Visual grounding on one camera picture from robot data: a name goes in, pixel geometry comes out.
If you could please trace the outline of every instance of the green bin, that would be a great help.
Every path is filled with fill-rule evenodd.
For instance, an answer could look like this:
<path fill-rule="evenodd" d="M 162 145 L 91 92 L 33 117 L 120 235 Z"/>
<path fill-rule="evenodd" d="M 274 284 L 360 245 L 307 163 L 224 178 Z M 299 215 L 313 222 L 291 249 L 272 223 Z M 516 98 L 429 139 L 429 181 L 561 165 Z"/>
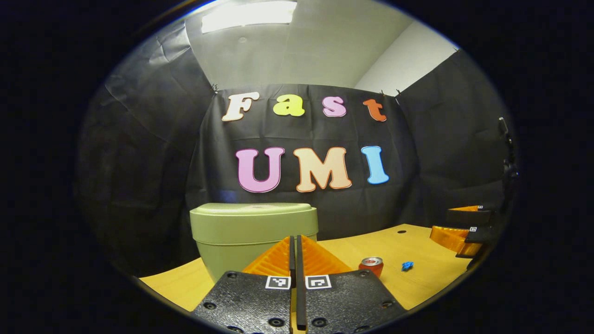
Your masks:
<path fill-rule="evenodd" d="M 316 240 L 317 210 L 304 203 L 207 203 L 190 212 L 192 237 L 213 282 L 242 271 L 289 235 Z"/>

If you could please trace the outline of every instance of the blue toy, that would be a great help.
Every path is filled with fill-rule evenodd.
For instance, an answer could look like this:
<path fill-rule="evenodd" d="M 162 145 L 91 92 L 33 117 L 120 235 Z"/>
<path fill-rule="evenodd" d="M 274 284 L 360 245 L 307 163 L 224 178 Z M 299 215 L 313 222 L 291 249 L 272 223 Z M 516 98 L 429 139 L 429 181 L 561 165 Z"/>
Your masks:
<path fill-rule="evenodd" d="M 414 262 L 404 262 L 402 264 L 402 271 L 407 272 L 410 268 L 412 268 Z"/>

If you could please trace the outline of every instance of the black curtain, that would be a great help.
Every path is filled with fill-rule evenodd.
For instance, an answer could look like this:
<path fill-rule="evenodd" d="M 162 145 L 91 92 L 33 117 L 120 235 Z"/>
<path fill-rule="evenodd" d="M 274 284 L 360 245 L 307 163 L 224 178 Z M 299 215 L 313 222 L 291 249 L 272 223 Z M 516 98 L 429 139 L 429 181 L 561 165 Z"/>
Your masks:
<path fill-rule="evenodd" d="M 498 119 L 511 119 L 497 91 L 468 54 L 459 50 L 396 99 L 416 147 L 424 214 L 418 224 L 443 224 L 447 209 L 499 208 L 503 160 Z"/>
<path fill-rule="evenodd" d="M 242 119 L 222 121 L 229 96 L 258 92 Z M 273 107 L 277 97 L 295 94 L 303 99 L 302 116 L 280 116 Z M 346 114 L 327 117 L 323 99 L 343 99 Z M 382 104 L 387 119 L 376 121 L 364 101 L 375 99 Z M 281 178 L 267 193 L 244 190 L 238 182 L 238 150 L 255 149 L 255 178 L 268 177 L 268 147 L 282 147 Z M 369 167 L 361 148 L 380 146 L 385 183 L 370 184 Z M 344 189 L 321 189 L 300 193 L 299 160 L 293 155 L 298 148 L 311 148 L 324 161 L 331 147 L 346 149 L 345 165 L 352 185 Z M 351 237 L 378 231 L 400 223 L 412 223 L 418 205 L 418 192 L 412 180 L 418 173 L 415 149 L 406 120 L 393 96 L 363 90 L 306 84 L 274 84 L 219 91 L 204 118 L 200 140 L 188 175 L 187 203 L 197 207 L 207 202 L 309 203 L 317 208 L 318 239 Z"/>
<path fill-rule="evenodd" d="M 90 102 L 75 193 L 125 272 L 153 275 L 198 257 L 185 177 L 212 95 L 178 23 L 131 52 Z"/>

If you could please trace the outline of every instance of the wooden table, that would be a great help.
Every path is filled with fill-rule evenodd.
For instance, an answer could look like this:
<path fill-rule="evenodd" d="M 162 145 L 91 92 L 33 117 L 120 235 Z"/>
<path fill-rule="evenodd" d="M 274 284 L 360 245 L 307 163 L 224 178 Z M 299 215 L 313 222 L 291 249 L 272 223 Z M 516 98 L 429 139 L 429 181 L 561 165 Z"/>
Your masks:
<path fill-rule="evenodd" d="M 403 224 L 318 243 L 353 270 L 358 269 L 365 257 L 381 257 L 384 260 L 381 281 L 396 300 L 410 310 L 452 283 L 466 271 L 470 262 L 470 259 L 457 258 L 456 252 L 429 239 L 430 233 L 430 228 Z M 407 261 L 415 265 L 402 272 L 402 263 Z M 140 280 L 188 311 L 195 309 L 214 286 L 202 259 Z"/>

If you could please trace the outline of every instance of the soda can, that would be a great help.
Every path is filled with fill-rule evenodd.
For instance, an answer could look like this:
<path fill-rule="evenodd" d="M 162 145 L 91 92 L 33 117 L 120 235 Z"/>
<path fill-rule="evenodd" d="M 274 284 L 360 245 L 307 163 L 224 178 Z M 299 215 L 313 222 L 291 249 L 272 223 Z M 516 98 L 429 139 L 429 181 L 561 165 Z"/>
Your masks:
<path fill-rule="evenodd" d="M 384 261 L 381 257 L 366 257 L 359 264 L 359 270 L 369 270 L 377 277 L 380 277 L 381 270 L 384 268 Z"/>

